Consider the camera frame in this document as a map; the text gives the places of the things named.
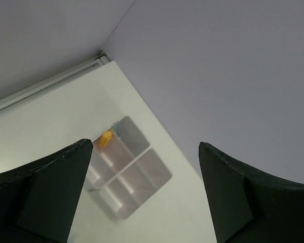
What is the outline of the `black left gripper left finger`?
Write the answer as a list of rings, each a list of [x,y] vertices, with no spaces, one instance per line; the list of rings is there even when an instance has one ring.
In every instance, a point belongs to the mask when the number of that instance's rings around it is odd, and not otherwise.
[[[67,242],[92,151],[82,139],[0,173],[0,242]]]

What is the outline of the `pink orange highlighter pen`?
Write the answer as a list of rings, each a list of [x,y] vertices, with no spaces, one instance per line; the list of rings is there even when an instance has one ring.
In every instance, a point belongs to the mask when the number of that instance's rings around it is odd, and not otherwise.
[[[98,139],[98,146],[100,148],[106,147],[112,138],[113,138],[113,132],[111,130],[105,131],[104,133],[101,134],[101,136]]]

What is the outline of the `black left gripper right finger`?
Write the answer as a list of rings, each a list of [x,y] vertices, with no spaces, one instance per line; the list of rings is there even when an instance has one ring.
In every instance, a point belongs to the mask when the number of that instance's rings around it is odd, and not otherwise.
[[[199,162],[217,242],[304,242],[304,184],[205,142]]]

